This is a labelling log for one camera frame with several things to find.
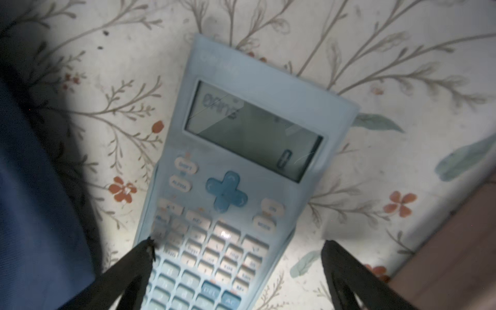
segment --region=calculator screen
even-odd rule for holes
[[[322,136],[200,82],[186,130],[299,182]]]

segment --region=calculator button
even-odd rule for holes
[[[183,245],[183,236],[180,234],[176,234],[175,232],[169,232],[167,235],[167,241],[177,247]]]
[[[225,239],[225,240],[230,241],[232,243],[236,243],[240,239],[240,234],[234,232],[232,229],[230,229],[227,226],[224,226],[222,224],[215,225],[213,233],[215,235],[221,237],[222,239]]]
[[[215,265],[217,263],[217,261],[219,260],[219,254],[217,254],[214,251],[210,251],[208,249],[205,249],[205,252],[203,253],[203,259],[206,262],[211,263],[212,265]]]
[[[178,157],[174,161],[174,166],[180,171],[184,171],[189,175],[194,175],[198,171],[198,165],[184,157]]]
[[[253,270],[258,270],[260,265],[262,265],[262,260],[258,257],[248,254],[243,262],[243,265],[249,267]]]
[[[214,268],[203,260],[200,262],[200,264],[198,264],[198,270],[201,273],[206,274],[207,276],[211,276],[212,272],[214,272]]]
[[[176,215],[181,215],[184,210],[184,207],[178,205],[177,203],[173,203],[172,201],[165,198],[160,198],[158,200],[158,206],[164,209],[168,209]]]
[[[215,196],[214,209],[220,213],[224,213],[233,204],[238,207],[244,206],[248,202],[248,196],[236,189],[240,182],[240,176],[228,171],[224,175],[222,181],[215,178],[209,178],[205,184],[207,192]]]
[[[164,246],[164,252],[165,252],[165,254],[168,254],[168,255],[172,256],[173,258],[176,258],[179,255],[179,249],[176,247],[173,247],[171,245],[165,245]]]
[[[164,261],[164,264],[162,265],[162,273],[176,279],[179,276],[179,267],[169,263],[168,261]]]
[[[181,256],[181,263],[188,265],[189,267],[193,267],[196,264],[196,257],[183,252],[183,255]]]
[[[206,297],[216,300],[220,295],[220,288],[210,282],[205,281],[201,286],[201,293]]]
[[[260,256],[260,257],[265,257],[267,255],[267,251],[269,251],[268,246],[258,242],[255,239],[252,239],[250,237],[246,237],[243,240],[243,243],[241,244],[241,246],[245,250],[252,252],[253,254]]]
[[[224,249],[224,241],[216,237],[210,237],[210,240],[207,243],[207,248],[220,252]]]
[[[228,258],[223,258],[222,261],[220,262],[220,268],[224,269],[229,273],[235,272],[236,267],[238,267],[236,263]]]
[[[155,255],[155,260],[153,261],[153,268],[157,268],[160,264],[160,256]]]
[[[228,246],[226,250],[226,256],[233,260],[240,260],[243,256],[243,250],[235,246]]]
[[[202,296],[202,295],[198,295],[198,297],[196,298],[195,304],[198,307],[200,307],[201,310],[213,310],[214,309],[214,302],[211,301],[210,299]]]
[[[184,285],[179,285],[176,289],[176,296],[184,299],[187,302],[190,302],[193,299],[194,291],[190,290]]]
[[[159,206],[157,208],[157,214],[155,215],[155,218],[158,219],[160,222],[164,222],[165,224],[167,224],[171,219],[171,215],[166,208]]]
[[[153,223],[152,231],[153,231],[151,235],[152,239],[158,241],[158,240],[163,240],[165,238],[167,228],[158,223],[157,224]]]
[[[233,288],[241,295],[244,295],[248,292],[248,283],[236,279],[233,282]]]
[[[176,218],[176,219],[172,220],[171,227],[172,227],[172,229],[174,229],[178,233],[184,235],[187,232],[188,225],[185,222],[181,221],[180,219]]]
[[[207,235],[201,231],[200,229],[196,227],[192,227],[191,231],[189,232],[189,236],[191,239],[198,243],[203,243],[205,239],[207,238]]]
[[[215,280],[219,281],[220,283],[227,284],[231,281],[231,275],[224,271],[217,270],[217,272],[215,273]]]
[[[189,308],[188,303],[180,300],[179,298],[172,299],[171,310],[187,310]]]
[[[148,310],[165,310],[165,307],[155,300],[150,301],[150,304],[148,305]]]
[[[171,176],[169,178],[169,185],[182,192],[188,192],[191,189],[191,183],[178,176]]]
[[[188,221],[192,221],[193,223],[200,226],[204,230],[208,230],[210,228],[210,223],[212,223],[212,221],[204,218],[203,216],[199,215],[198,213],[196,213],[194,211],[186,212],[186,219]]]
[[[229,292],[224,292],[222,294],[221,302],[232,310],[236,310],[240,306],[241,298]]]
[[[161,290],[161,289],[158,289],[158,288],[155,288],[153,290],[152,298],[154,300],[160,302],[161,304],[164,304],[165,305],[169,301],[169,298],[170,297],[171,297],[171,295],[169,295],[169,293],[167,293],[164,290]]]
[[[248,283],[251,282],[254,277],[255,277],[255,272],[246,267],[241,267],[240,271],[238,272],[238,278]]]
[[[174,289],[174,281],[169,279],[168,277],[164,277],[163,275],[158,276],[157,286],[171,292]]]
[[[264,233],[273,234],[276,231],[276,224],[269,218],[257,215],[253,218],[253,225]]]
[[[283,216],[284,215],[284,205],[275,200],[264,198],[260,204],[262,211],[272,215],[272,216]]]
[[[183,273],[183,277],[181,278],[181,282],[191,287],[192,289],[196,289],[200,284],[200,278],[190,272],[185,271]]]
[[[186,249],[186,251],[190,252],[191,254],[198,256],[198,255],[200,255],[201,245],[198,245],[198,244],[194,243],[193,241],[188,241],[186,243],[185,249]]]

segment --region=calculator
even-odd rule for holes
[[[251,309],[358,106],[196,35],[134,244],[142,309]]]

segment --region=floral tablecloth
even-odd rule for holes
[[[362,107],[259,310],[332,307],[324,239],[387,281],[496,165],[493,0],[25,0],[0,18],[104,270],[132,246],[195,32]]]

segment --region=brand logo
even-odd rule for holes
[[[222,58],[215,56],[207,51],[201,51],[200,60],[211,66],[217,67],[233,76],[240,75],[238,68],[232,63],[224,61]]]

